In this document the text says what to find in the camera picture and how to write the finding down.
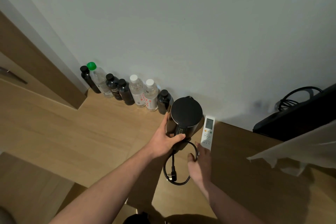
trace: dark bottle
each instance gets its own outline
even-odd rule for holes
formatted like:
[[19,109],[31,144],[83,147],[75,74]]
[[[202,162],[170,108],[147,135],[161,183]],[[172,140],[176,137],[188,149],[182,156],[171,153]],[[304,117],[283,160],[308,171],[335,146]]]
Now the dark bottle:
[[132,93],[129,90],[128,82],[126,82],[124,79],[119,80],[118,91],[126,105],[133,105],[135,103],[132,97]]
[[172,102],[172,97],[167,90],[162,90],[160,94],[157,95],[157,107],[160,114],[166,114],[170,111],[170,106]]
[[119,79],[115,77],[113,74],[106,75],[106,85],[112,91],[112,94],[116,98],[116,100],[123,100],[119,91],[118,91],[118,82]]
[[95,93],[101,93],[96,84],[92,81],[90,76],[90,70],[87,66],[81,66],[80,70],[82,71],[81,76],[86,81],[86,83],[91,87]]

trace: plastic bottle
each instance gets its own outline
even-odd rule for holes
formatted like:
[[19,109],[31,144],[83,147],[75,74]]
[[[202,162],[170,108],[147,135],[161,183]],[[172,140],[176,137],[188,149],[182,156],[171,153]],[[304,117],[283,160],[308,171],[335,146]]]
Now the plastic bottle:
[[124,79],[119,80],[118,91],[126,105],[134,104],[134,99],[132,97],[131,91],[129,90],[128,82],[126,82]]
[[157,96],[157,107],[160,114],[166,114],[170,111],[172,105],[172,97],[167,90],[162,90]]
[[144,107],[146,105],[144,83],[136,74],[132,74],[129,79],[131,80],[129,83],[129,89],[132,93],[135,104],[139,107]]
[[98,89],[104,94],[106,98],[112,98],[112,91],[106,85],[106,73],[101,67],[97,67],[94,62],[89,62],[86,65],[90,70],[92,81],[97,85]]
[[101,93],[100,90],[98,89],[97,85],[92,81],[91,76],[90,76],[90,70],[87,68],[87,66],[81,66],[81,76],[82,78],[86,81],[86,83],[91,87],[91,89],[95,93]]
[[157,96],[158,96],[158,87],[152,79],[146,81],[145,86],[145,101],[146,107],[149,111],[154,112],[158,108]]
[[106,85],[112,91],[112,94],[114,95],[116,100],[123,100],[123,98],[121,97],[118,91],[118,85],[119,85],[118,82],[119,82],[119,79],[115,77],[113,74],[106,75]]

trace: person's left hand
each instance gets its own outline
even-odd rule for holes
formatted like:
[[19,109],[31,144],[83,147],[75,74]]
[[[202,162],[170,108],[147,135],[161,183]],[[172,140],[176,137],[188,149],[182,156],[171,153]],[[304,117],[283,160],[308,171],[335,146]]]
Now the person's left hand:
[[156,130],[153,137],[146,145],[146,147],[148,147],[148,149],[152,153],[153,158],[165,155],[170,151],[170,149],[173,147],[175,143],[182,141],[186,137],[185,134],[178,134],[176,136],[174,136],[174,134],[171,134],[171,136],[174,137],[166,136],[167,121],[168,121],[168,112],[166,112],[166,115],[163,118],[163,121],[161,122],[159,128]]

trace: white remote control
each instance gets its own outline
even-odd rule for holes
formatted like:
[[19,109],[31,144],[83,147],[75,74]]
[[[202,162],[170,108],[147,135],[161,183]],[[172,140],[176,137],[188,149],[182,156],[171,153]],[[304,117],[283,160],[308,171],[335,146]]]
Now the white remote control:
[[213,128],[215,127],[215,118],[211,116],[205,116],[203,133],[201,138],[201,146],[211,150]]

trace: remote control screen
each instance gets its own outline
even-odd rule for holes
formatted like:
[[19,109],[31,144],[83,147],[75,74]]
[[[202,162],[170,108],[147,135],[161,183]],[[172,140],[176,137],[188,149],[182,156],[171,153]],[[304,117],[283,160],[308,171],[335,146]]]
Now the remote control screen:
[[213,120],[207,119],[205,127],[208,129],[212,129],[212,124],[213,124]]

